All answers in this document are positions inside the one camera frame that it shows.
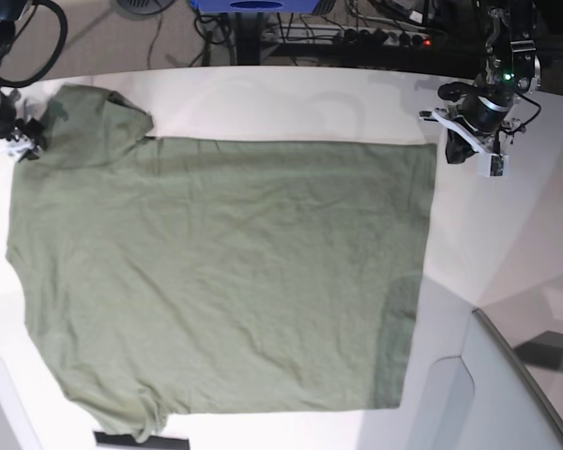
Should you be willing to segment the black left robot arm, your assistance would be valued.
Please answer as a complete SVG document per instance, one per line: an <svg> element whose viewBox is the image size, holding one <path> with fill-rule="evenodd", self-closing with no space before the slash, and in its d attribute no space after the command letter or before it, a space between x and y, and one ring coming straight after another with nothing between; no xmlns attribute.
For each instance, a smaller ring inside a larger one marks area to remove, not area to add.
<svg viewBox="0 0 563 450"><path fill-rule="evenodd" d="M540 87L536 10L531 1L480 1L476 11L483 20L481 72L472 83L441 85L437 94L446 107L431 117L447 131L447 163L487 155L496 171L506 160L500 136L526 132L541 112L529 97Z"/></svg>

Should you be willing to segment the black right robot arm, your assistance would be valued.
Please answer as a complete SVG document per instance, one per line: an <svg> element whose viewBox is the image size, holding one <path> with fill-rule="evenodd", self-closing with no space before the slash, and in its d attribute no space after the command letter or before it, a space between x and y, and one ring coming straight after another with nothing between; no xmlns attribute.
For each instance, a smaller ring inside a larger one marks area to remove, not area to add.
<svg viewBox="0 0 563 450"><path fill-rule="evenodd" d="M33 76L22 81L9 81L0 76L0 139L8 139L16 129L16 109L14 101L8 98L3 87L21 89L41 80L55 65L64 50L68 36L68 19L65 11L54 1L0 1L0 67L3 59L23 33L16 28L16 22L29 8L43 7L50 10L58 20L59 34L48 61Z"/></svg>

